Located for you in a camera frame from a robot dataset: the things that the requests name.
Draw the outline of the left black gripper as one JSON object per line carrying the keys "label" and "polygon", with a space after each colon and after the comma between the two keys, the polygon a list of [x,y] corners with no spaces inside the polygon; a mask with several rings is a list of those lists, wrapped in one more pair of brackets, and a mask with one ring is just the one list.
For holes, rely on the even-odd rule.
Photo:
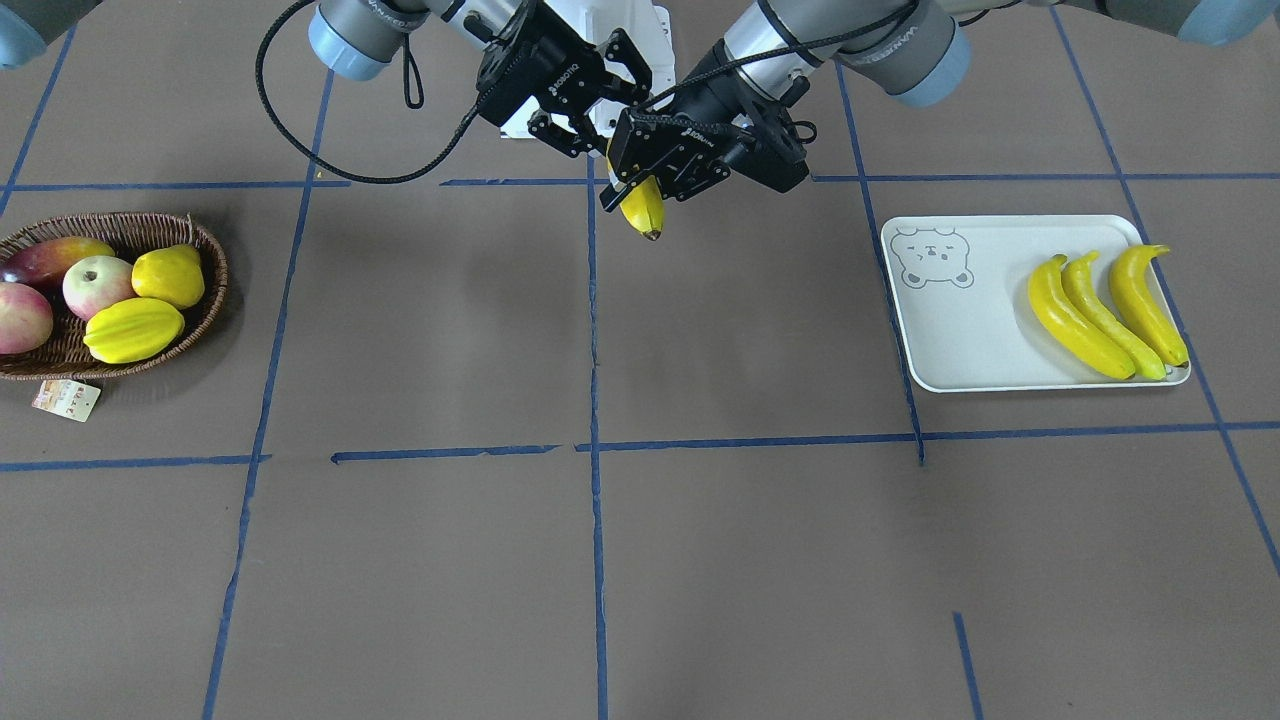
{"label": "left black gripper", "polygon": [[808,92],[800,72],[783,79],[781,96],[760,92],[726,50],[710,50],[664,108],[626,108],[603,155],[609,183],[600,192],[613,211],[630,186],[655,177],[663,199],[685,202],[737,173],[785,193],[810,174],[812,124],[790,109]]}

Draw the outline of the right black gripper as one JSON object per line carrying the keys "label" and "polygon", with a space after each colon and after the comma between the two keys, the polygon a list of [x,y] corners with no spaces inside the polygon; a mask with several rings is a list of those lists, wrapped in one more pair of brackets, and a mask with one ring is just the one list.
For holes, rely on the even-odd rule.
{"label": "right black gripper", "polygon": [[653,73],[637,32],[588,12],[589,35],[552,5],[521,5],[485,47],[477,72],[477,114],[502,126],[530,99],[543,111],[529,133],[568,158],[604,156],[611,136],[590,110],[600,101],[648,101]]}

